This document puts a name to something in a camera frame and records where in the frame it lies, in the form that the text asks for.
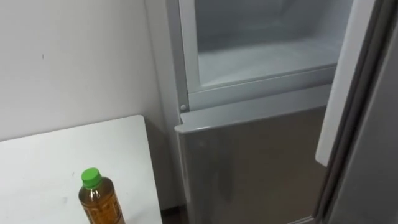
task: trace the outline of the freezer drawer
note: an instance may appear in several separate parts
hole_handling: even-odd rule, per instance
[[[190,221],[286,224],[312,215],[324,107],[180,134]]]

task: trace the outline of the white wall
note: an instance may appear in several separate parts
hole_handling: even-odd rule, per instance
[[[0,0],[0,141],[132,114],[165,131],[144,0]]]

